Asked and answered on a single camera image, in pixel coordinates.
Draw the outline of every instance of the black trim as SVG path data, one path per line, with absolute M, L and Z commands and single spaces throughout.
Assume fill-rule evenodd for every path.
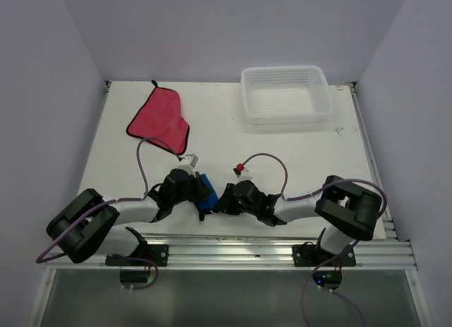
M 170 90 L 170 91 L 172 91 L 172 92 L 177 93 L 176 90 L 169 89 L 169 88 L 159 87 L 158 84 L 157 84 L 157 82 L 154 81 L 154 80 L 152 80 L 151 83 L 155 86 L 155 88 L 154 88 L 153 91 L 149 94 L 148 99 L 146 100 L 146 102 L 144 102 L 144 105 L 141 106 L 141 108 L 137 111 L 137 113 L 136 113 L 135 116 L 133 117 L 132 121 L 130 121 L 130 124 L 129 124 L 129 125 L 127 126 L 127 128 L 126 128 L 126 133 L 127 133 L 127 135 L 132 136 L 133 138 L 140 138 L 140 139 L 144 138 L 144 136 L 133 135 L 132 133 L 130 133 L 130 132 L 129 132 L 129 127 L 132 125 L 133 121 L 136 119 L 136 117 L 138 116 L 138 114 L 140 114 L 140 111 L 147 105 L 147 103 L 148 103 L 150 97 L 153 95 L 153 93 L 155 92 L 155 90 L 156 90 L 157 88 L 160 88 L 160 89 Z M 183 149 L 181 152 L 176 152 L 176 154 L 178 154 L 178 155 L 184 154 L 185 151 L 186 151 L 186 148 L 187 148 L 187 146 L 188 146 L 188 144 L 189 144 L 190 125 L 188 124 L 188 122 L 187 122 L 187 125 L 188 125 L 188 128 L 187 128 L 187 130 L 186 130 L 186 137 L 185 137 L 185 145 L 184 145 L 184 149 Z M 149 140 L 148 140 L 148 142 L 149 142 L 151 145 L 154 145 L 155 147 L 158 147 L 158 148 L 162 148 L 163 150 L 166 150 L 168 153 L 171 153 L 171 154 L 172 154 L 171 150 L 169 150 L 168 148 L 162 147 L 161 145 L 158 145 L 158 144 L 156 144 L 156 143 L 153 143 L 152 141 L 149 141 Z

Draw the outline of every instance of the folded red cloth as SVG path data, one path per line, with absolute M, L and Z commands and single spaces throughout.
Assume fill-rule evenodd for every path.
M 190 126 L 181 115 L 181 99 L 175 90 L 155 86 L 145 104 L 136 113 L 127 126 L 127 134 L 135 138 L 155 136 L 174 149 L 177 154 L 184 154 L 189 139 Z M 166 151 L 168 149 L 159 141 L 149 141 Z

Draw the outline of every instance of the red pot holder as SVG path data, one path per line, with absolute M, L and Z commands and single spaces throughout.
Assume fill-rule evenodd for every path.
M 159 87 L 155 81 L 152 83 L 154 90 L 127 126 L 126 132 L 134 138 L 161 138 L 177 154 L 184 154 L 190 126 L 181 115 L 179 94 L 174 90 Z M 168 151 L 159 141 L 149 140 L 149 143 Z

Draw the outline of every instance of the gray partition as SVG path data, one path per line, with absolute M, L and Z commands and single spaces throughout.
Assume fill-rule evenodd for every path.
M 307 271 L 163 270 L 130 295 L 117 270 L 58 270 L 42 326 L 305 326 L 299 295 Z M 369 326 L 420 326 L 405 271 L 344 272 L 339 289 Z M 314 326 L 362 326 L 343 299 L 310 286 Z

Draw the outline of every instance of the gray wall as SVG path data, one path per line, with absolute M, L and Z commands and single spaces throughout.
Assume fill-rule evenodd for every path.
M 238 81 L 250 66 L 316 64 L 357 81 L 403 0 L 65 0 L 112 80 Z
M 405 0 L 358 84 L 395 226 L 412 241 L 437 326 L 452 326 L 451 1 Z
M 0 0 L 2 326 L 28 320 L 49 243 L 74 196 L 105 89 L 62 0 Z

